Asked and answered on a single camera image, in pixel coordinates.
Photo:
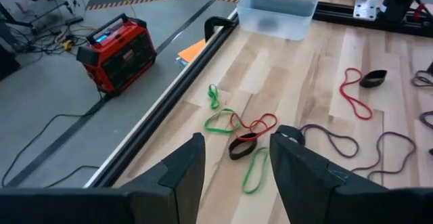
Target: clear plastic bin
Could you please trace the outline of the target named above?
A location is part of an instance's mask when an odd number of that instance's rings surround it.
[[[241,0],[241,29],[300,41],[308,34],[319,0]]]

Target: wooden tabletop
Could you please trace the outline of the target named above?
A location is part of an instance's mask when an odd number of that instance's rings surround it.
[[[233,136],[204,130],[204,121],[218,111],[210,109],[207,96],[208,86],[215,84],[220,93],[220,109],[234,109],[245,122],[270,112],[277,115],[279,124],[301,127],[315,123],[354,137],[361,145],[359,155],[346,159],[337,154],[321,131],[311,130],[306,135],[308,148],[347,169],[368,166],[377,160],[375,143],[384,131],[407,135],[415,140],[417,151],[404,171],[398,175],[375,175],[373,180],[389,188],[433,187],[433,156],[427,153],[433,148],[433,131],[418,121],[422,112],[433,110],[433,92],[416,89],[410,83],[414,72],[425,70],[432,60],[433,39],[422,37],[313,21],[305,40],[287,41],[237,27],[116,186],[145,172],[193,133],[201,132],[206,139],[206,173],[198,223],[289,223],[270,162],[263,187],[255,194],[243,194],[242,180],[250,156],[230,160],[227,145]],[[373,109],[371,120],[356,118],[338,92],[349,67],[358,68],[363,74],[378,69],[388,71],[386,81],[378,88],[345,88],[347,94]],[[355,74],[351,74],[350,79],[354,78]],[[222,116],[213,125],[228,128],[228,120],[228,116]],[[259,146],[269,145],[271,132],[259,138]],[[343,152],[353,153],[352,144],[336,142]],[[387,136],[381,149],[383,162],[375,169],[396,170],[411,146],[403,139]],[[255,168],[253,182],[258,179],[259,170],[259,166]]]

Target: gray floor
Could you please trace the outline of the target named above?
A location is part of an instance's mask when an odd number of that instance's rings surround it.
[[[13,9],[14,1],[0,0]],[[134,5],[138,18],[148,24],[155,47],[159,46],[209,0],[163,0]],[[84,5],[76,13],[83,15]],[[204,36],[204,21],[211,16],[228,16],[232,3],[215,2],[182,32],[161,54],[156,64],[128,88],[112,99],[64,147],[20,187],[43,187],[87,164],[99,166],[145,114],[181,69],[175,65],[177,53]],[[119,13],[132,16],[128,6],[99,9],[86,13],[86,26],[98,27]],[[0,177],[15,155],[59,113],[85,113],[98,99],[94,84],[74,57],[21,55],[21,64],[30,64],[0,83]],[[59,118],[21,155],[6,182],[52,144],[76,118]],[[82,187],[94,170],[82,170],[59,187]]]

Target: green rubber band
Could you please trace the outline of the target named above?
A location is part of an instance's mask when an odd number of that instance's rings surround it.
[[[204,122],[204,128],[209,131],[209,132],[213,132],[213,133],[232,133],[233,129],[219,129],[219,128],[212,128],[209,127],[210,122],[212,122],[214,119],[218,118],[222,113],[230,113],[233,114],[235,111],[230,109],[230,108],[224,108],[221,111],[217,112],[216,114],[214,114],[213,116],[211,116],[208,120],[206,120],[206,122]],[[240,127],[240,123],[237,120],[236,121],[236,130],[239,129]]]
[[[210,108],[215,110],[219,107],[218,88],[216,85],[209,85],[208,96],[210,97]]]
[[[246,189],[246,185],[247,185],[248,180],[250,178],[251,171],[254,168],[254,163],[256,161],[256,156],[258,154],[264,154],[265,155],[265,157],[263,158],[262,170],[261,170],[261,173],[260,173],[260,180],[259,180],[259,182],[258,182],[258,184],[257,184],[257,186],[255,188],[253,188],[251,190],[247,190]],[[253,193],[255,193],[261,187],[261,185],[263,184],[263,182],[265,181],[265,179],[266,179],[266,160],[268,158],[268,155],[269,155],[268,148],[262,147],[262,148],[257,149],[255,151],[254,155],[251,157],[250,166],[248,167],[248,171],[245,174],[244,182],[242,183],[242,191],[245,194],[253,194]]]

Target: red portable power station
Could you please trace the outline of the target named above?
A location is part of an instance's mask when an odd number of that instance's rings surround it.
[[[118,20],[122,22],[111,26]],[[87,40],[88,45],[78,48],[76,59],[83,63],[97,88],[112,96],[120,95],[155,62],[146,23],[125,14],[93,31]]]

